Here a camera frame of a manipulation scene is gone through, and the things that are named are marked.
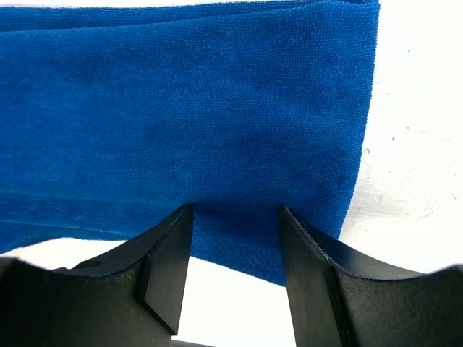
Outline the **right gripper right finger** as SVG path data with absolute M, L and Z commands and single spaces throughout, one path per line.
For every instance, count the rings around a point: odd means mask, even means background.
M 279 209 L 298 346 L 460 346 L 462 266 L 424 274 L 367 256 Z

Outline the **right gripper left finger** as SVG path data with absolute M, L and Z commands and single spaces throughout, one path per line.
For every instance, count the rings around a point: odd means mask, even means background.
M 1 259 L 3 346 L 169 346 L 178 333 L 194 217 L 158 225 L 74 268 Z

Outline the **blue towel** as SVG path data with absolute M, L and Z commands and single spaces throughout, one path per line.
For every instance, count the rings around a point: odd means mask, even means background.
M 1 8 L 1 250 L 130 239 L 195 209 L 191 253 L 284 282 L 277 210 L 337 237 L 377 1 Z

